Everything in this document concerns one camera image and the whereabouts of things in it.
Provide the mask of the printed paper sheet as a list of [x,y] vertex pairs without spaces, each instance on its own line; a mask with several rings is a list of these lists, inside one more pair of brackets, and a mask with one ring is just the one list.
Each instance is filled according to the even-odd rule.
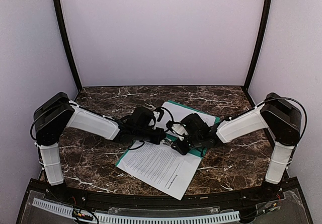
[[191,153],[181,155],[166,144],[135,141],[116,167],[149,186],[181,200],[202,158]]

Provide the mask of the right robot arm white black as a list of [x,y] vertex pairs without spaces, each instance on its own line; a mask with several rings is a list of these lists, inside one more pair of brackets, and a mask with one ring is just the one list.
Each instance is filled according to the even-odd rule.
[[277,185],[291,164],[294,152],[307,128],[307,112],[295,99],[269,93],[250,110],[208,126],[191,113],[181,121],[168,121],[167,129],[178,136],[172,148],[185,155],[193,148],[215,148],[249,133],[264,130],[273,142],[273,152],[264,178]]

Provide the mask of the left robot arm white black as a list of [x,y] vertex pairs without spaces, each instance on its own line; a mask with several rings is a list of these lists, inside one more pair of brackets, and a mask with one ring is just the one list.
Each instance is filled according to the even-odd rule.
[[121,119],[107,117],[59,92],[34,112],[30,134],[39,148],[48,183],[55,186],[64,182],[58,143],[65,128],[83,130],[117,143],[138,140],[160,144],[166,137],[166,131],[156,126],[161,117],[160,110],[145,107],[137,107]]

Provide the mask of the green plastic folder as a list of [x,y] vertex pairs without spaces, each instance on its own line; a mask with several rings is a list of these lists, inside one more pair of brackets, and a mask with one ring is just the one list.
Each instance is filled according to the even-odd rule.
[[[207,123],[208,126],[212,126],[215,123],[219,123],[219,117],[212,116],[206,112],[199,111],[197,109],[176,103],[174,101],[166,101],[162,104],[163,108],[166,108],[167,110],[164,110],[166,113],[162,117],[161,121],[157,123],[156,126],[161,127],[161,128],[166,128],[166,123],[170,120],[172,120],[170,114],[167,112],[168,110],[173,116],[172,121],[181,121],[185,116],[191,114],[191,113],[197,113],[201,119]],[[170,147],[172,143],[174,143],[176,140],[179,140],[178,135],[168,131],[166,137],[161,141],[160,145],[163,146],[168,146]],[[198,147],[198,148],[191,148],[188,153],[193,154],[195,156],[203,158],[204,155],[207,152],[207,149],[203,147]],[[116,162],[115,166],[118,166],[119,162],[121,159],[128,153],[129,150],[126,150],[125,153],[120,157],[120,159]]]

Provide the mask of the white paper sheet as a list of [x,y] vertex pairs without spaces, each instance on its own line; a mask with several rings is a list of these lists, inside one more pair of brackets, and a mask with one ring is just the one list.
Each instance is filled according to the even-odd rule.
[[173,120],[172,120],[170,114],[166,110],[164,110],[164,115],[161,118],[161,121],[157,122],[156,124],[156,127],[163,128],[164,130],[167,130],[166,124],[168,121],[171,120],[174,122],[181,122],[183,118],[185,118],[186,116],[192,113],[198,114],[209,127],[213,126],[215,123],[220,121],[218,117],[206,114],[204,112],[198,111],[196,109],[193,109],[172,101],[164,102],[162,104],[162,107],[168,109],[173,116]]

